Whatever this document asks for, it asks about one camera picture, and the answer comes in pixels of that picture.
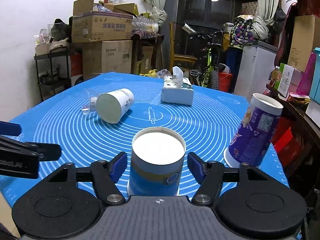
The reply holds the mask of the open top cardboard box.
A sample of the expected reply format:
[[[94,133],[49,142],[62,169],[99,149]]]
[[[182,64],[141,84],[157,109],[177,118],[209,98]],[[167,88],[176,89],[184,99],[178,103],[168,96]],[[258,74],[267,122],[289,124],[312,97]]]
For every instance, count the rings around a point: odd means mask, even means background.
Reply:
[[[95,3],[76,0],[73,4],[72,42],[129,40],[135,3]]]

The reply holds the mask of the lower stacked cardboard box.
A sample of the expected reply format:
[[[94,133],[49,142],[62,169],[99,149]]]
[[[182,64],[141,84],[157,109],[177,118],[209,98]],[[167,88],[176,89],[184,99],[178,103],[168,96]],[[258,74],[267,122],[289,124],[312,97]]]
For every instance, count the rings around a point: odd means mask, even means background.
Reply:
[[[109,72],[131,73],[132,41],[97,41],[82,45],[84,80]]]

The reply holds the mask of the red plastic bucket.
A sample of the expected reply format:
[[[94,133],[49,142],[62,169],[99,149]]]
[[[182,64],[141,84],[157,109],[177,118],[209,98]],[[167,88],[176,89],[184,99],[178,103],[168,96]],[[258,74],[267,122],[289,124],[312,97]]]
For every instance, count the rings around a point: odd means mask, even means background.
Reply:
[[[228,93],[232,78],[232,74],[219,72],[219,90]]]

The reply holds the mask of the blue and yellow paper cup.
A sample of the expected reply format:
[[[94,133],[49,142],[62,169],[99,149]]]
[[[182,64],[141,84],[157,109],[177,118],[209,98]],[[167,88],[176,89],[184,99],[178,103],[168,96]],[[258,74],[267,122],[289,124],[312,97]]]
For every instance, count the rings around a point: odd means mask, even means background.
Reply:
[[[185,152],[184,139],[172,129],[139,131],[132,139],[128,195],[178,195]]]

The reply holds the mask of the black metal shelf rack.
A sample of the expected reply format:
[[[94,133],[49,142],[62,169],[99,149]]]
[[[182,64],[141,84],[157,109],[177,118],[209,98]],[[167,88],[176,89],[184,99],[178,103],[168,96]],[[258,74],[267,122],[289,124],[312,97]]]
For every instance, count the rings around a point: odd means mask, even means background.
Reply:
[[[34,61],[42,101],[84,81],[81,48],[57,44]]]

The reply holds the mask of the white paper cup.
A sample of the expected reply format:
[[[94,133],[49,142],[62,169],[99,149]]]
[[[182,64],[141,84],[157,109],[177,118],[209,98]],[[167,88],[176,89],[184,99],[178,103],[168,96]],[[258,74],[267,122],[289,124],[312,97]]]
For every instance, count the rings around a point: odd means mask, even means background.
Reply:
[[[123,88],[100,94],[95,109],[103,121],[117,124],[132,107],[134,101],[135,97],[131,90]]]

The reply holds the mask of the wooden chair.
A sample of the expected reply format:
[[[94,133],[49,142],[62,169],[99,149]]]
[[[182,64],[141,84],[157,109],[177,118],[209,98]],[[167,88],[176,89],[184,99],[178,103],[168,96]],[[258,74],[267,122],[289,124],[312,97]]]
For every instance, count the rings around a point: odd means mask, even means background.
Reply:
[[[197,61],[197,58],[191,55],[181,55],[174,53],[174,24],[170,22],[170,54],[169,54],[169,71],[172,72],[175,61],[181,61],[186,63],[191,63],[193,66]]]

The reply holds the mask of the green and white carton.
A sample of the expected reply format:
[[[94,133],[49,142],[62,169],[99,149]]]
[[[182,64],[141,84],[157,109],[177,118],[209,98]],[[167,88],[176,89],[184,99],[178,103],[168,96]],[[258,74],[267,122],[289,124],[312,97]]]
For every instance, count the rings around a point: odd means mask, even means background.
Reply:
[[[276,81],[273,87],[285,98],[287,97],[293,74],[293,67],[284,63],[280,64]]]

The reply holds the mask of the dark wooden side table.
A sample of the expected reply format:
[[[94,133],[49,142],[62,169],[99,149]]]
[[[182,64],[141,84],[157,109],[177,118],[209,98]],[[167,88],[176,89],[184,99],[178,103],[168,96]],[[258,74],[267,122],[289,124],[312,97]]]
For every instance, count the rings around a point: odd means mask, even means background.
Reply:
[[[133,30],[131,74],[148,74],[163,68],[162,42],[164,35],[150,31]]]

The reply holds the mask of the green and black bicycle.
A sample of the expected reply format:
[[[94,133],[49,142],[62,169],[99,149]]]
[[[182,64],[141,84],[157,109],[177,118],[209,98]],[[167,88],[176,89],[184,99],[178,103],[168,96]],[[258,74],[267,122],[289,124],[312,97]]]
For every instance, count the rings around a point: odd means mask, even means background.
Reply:
[[[188,37],[198,40],[199,46],[196,48],[198,54],[194,57],[197,61],[189,66],[189,78],[193,85],[219,90],[219,72],[231,74],[230,68],[220,62],[220,55],[223,52],[222,40],[223,31],[216,31],[212,34],[197,32],[186,23],[181,25]]]

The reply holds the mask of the purple paper cup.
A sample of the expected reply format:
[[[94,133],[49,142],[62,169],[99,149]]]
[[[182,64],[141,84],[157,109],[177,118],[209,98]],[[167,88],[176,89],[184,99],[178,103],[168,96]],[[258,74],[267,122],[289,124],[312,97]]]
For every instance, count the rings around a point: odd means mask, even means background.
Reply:
[[[260,93],[252,94],[249,107],[223,153],[229,167],[242,163],[260,166],[275,133],[283,105]]]

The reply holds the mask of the teal plastic storage bin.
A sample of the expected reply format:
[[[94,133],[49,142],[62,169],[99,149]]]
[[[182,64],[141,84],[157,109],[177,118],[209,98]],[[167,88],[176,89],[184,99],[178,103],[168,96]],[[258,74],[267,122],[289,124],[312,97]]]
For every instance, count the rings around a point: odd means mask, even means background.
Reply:
[[[316,54],[316,63],[309,96],[313,101],[320,104],[320,48],[316,47],[314,53]]]

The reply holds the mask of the colourful patterned bag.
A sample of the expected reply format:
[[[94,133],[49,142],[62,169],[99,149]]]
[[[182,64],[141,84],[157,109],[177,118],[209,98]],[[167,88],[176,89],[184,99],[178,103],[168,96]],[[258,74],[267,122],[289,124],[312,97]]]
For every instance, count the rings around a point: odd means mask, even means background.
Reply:
[[[243,48],[244,45],[252,44],[254,36],[252,33],[253,15],[240,15],[235,18],[230,33],[230,46]]]

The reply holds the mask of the blue silicone baking mat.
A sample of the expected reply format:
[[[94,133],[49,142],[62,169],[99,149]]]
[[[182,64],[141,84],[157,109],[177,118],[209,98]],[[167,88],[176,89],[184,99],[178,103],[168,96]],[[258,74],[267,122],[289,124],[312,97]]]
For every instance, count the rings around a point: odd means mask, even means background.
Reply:
[[[241,96],[194,87],[191,106],[161,101],[163,80],[129,74],[108,73],[80,83],[31,108],[14,119],[22,128],[19,141],[59,144],[58,161],[41,162],[43,179],[64,163],[87,167],[111,160],[119,152],[131,153],[131,142],[147,127],[166,127],[182,136],[189,152],[205,161],[223,162],[223,152],[244,116],[248,102]],[[135,101],[115,125],[96,113],[83,113],[90,97],[127,88]]]

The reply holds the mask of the white tissue box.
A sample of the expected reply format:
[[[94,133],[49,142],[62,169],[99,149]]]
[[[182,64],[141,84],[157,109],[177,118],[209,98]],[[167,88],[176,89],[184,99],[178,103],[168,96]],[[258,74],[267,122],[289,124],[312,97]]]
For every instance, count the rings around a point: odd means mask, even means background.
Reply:
[[[178,66],[172,68],[172,75],[164,77],[161,101],[179,105],[193,104],[194,90],[183,71]]]

